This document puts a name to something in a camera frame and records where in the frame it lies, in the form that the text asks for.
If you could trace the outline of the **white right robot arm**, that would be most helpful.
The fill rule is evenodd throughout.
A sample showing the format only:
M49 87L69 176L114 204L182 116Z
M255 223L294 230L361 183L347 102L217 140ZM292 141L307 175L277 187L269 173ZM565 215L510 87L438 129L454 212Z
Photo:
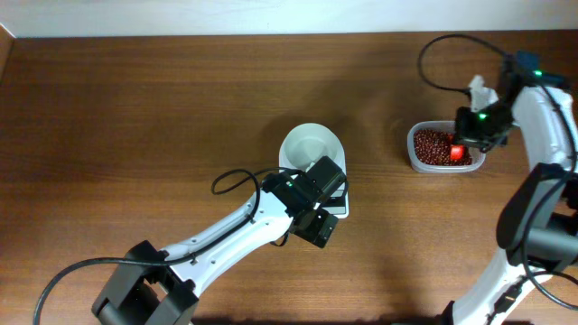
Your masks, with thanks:
M577 263L577 218L555 212L559 200L577 207L577 126L565 79L539 70L535 55L503 61L497 89L470 84L471 104L458 109L454 142L486 153L518 127L530 173L499 216L498 250L482 276L443 313L448 324L500 324L532 291L569 310L545 287Z

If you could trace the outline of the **red measuring scoop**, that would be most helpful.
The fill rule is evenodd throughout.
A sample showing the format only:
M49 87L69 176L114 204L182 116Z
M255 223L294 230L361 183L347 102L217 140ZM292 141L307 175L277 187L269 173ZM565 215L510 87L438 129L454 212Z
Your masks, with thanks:
M453 162L462 162L465 157L465 146L463 144L457 144L454 141L454 135L448 135L448 141L450 144L450 159Z

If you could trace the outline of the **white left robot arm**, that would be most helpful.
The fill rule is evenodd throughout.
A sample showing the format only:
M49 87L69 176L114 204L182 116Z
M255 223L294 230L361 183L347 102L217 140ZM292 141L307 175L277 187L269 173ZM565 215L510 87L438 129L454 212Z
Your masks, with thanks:
M323 156L307 171L268 174L237 210L199 234L157 250L133 246L93 302L102 324L191 323L201 294L231 266L259 247L293 233L325 247L338 219L324 205L347 182Z

